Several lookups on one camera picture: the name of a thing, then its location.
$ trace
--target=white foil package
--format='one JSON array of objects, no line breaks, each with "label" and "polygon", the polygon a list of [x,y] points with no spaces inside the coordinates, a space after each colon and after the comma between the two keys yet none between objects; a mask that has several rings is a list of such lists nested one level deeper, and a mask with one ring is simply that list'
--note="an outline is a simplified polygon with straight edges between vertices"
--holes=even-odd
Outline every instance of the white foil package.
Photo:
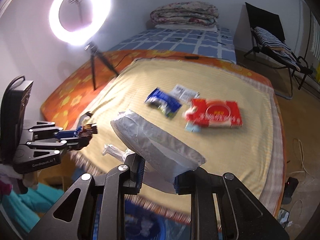
[{"label": "white foil package", "polygon": [[134,154],[130,149],[127,149],[125,152],[121,151],[119,148],[114,146],[113,144],[104,145],[104,151],[102,152],[102,155],[110,154],[111,156],[115,157],[121,162],[124,162],[126,157],[130,154]]},{"label": "white foil package", "polygon": [[118,115],[111,126],[122,142],[154,169],[145,172],[143,183],[163,192],[175,194],[175,177],[206,162],[200,153],[131,110]]}]

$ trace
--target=red box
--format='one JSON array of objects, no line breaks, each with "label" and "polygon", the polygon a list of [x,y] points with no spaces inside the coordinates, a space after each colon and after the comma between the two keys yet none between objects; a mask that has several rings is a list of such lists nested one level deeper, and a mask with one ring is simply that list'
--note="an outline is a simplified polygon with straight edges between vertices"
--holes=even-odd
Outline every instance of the red box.
[{"label": "red box", "polygon": [[194,98],[185,119],[202,127],[240,127],[242,119],[237,102]]}]

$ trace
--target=folding chair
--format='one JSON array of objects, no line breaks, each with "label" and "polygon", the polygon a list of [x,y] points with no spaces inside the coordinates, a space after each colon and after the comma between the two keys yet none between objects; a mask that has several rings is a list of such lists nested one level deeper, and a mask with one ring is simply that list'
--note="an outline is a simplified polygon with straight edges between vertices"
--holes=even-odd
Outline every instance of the folding chair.
[{"label": "folding chair", "polygon": [[[275,91],[275,94],[277,96],[283,97],[287,100],[292,99],[293,97],[293,85],[292,85],[292,77],[295,71],[298,71],[297,68],[295,67],[295,65],[290,64],[289,62],[283,60],[282,57],[280,57],[278,54],[276,54],[270,47],[266,47],[263,46],[261,41],[259,40],[258,36],[255,34],[254,32],[254,28],[255,27],[260,27],[263,28],[267,31],[269,31],[271,34],[273,34],[274,36],[276,36],[276,38],[278,38],[282,43],[284,43],[285,41],[285,37],[284,37],[284,32],[283,32],[283,28],[281,25],[281,21],[279,18],[279,15],[277,14],[273,14],[270,13],[268,11],[265,11],[263,9],[257,8],[249,3],[245,3],[246,8],[247,8],[247,12],[248,12],[248,17],[249,17],[249,22],[250,22],[250,28],[251,28],[251,40],[252,40],[252,49],[250,51],[248,51],[244,57],[247,58],[247,56],[253,52],[254,54],[254,61],[257,61],[257,56],[256,53],[263,53],[265,55],[267,55],[268,57],[271,57],[272,59],[274,59],[275,61],[279,62],[280,64],[284,65],[283,67],[274,67],[271,65],[267,65],[263,62],[257,61],[263,65],[266,65],[270,68],[273,69],[288,69],[289,72],[289,77],[290,77],[290,86],[291,86],[291,94],[290,95],[284,95],[282,93],[279,93],[278,91]],[[309,69],[309,65],[306,62],[306,60],[302,57],[299,56],[298,58],[295,56],[295,54],[293,52],[291,52],[292,56],[294,57],[294,59],[296,60],[296,64],[299,66],[300,71],[304,74],[304,77],[302,79],[302,82],[299,86],[299,89],[301,88],[303,82],[305,81],[306,77],[308,74],[312,74],[312,70]],[[302,59],[307,67],[304,67],[301,65],[300,63],[300,59]]]}]

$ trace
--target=orange floral mattress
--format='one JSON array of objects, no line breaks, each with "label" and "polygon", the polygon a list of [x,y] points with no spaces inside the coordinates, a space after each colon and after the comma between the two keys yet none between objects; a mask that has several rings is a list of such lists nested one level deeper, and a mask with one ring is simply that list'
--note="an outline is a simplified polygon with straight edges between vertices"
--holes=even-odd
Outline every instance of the orange floral mattress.
[{"label": "orange floral mattress", "polygon": [[[203,57],[168,50],[120,50],[108,51],[105,52],[104,55],[109,59],[118,72],[121,72],[136,58],[169,58],[215,66],[249,77],[264,85],[272,87],[271,82],[266,77],[240,67],[239,65],[219,60],[217,58]],[[199,56],[199,59],[186,59],[185,56]],[[106,68],[98,59],[95,59],[95,73],[97,84],[96,90],[93,90],[90,60],[69,76],[42,104],[41,112],[45,120],[55,122],[58,126],[63,127],[64,129],[70,129],[75,124],[82,111],[84,111],[91,101],[98,96],[101,90],[115,77],[114,73]],[[274,96],[274,100],[277,108],[279,109],[276,96]],[[278,114],[281,122],[284,147],[284,185],[286,168],[285,136],[280,111],[278,111]],[[282,196],[279,198],[277,210],[280,208],[281,199]]]}]

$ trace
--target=yellow blanket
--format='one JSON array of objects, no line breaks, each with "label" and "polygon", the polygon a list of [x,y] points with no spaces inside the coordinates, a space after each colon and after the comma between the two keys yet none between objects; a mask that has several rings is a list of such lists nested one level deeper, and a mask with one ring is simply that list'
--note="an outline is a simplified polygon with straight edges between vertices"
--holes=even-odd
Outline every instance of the yellow blanket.
[{"label": "yellow blanket", "polygon": [[[207,128],[201,133],[184,130],[181,114],[167,119],[156,109],[144,104],[156,87],[170,92],[176,84],[200,92],[201,98],[238,102],[243,120],[241,128]],[[108,172],[120,164],[111,155],[102,156],[104,144],[113,144],[125,151],[126,146],[116,136],[110,121],[118,112],[133,110],[149,122],[178,138],[201,153],[207,162],[202,165],[209,173],[234,173],[259,198],[265,185],[273,144],[273,123],[269,95],[262,93],[228,72],[191,62],[143,59],[128,66],[107,89],[102,99],[92,107],[92,118],[99,134],[81,154],[101,170]],[[190,213],[190,196],[163,193],[146,185],[140,195],[167,208]]]}]

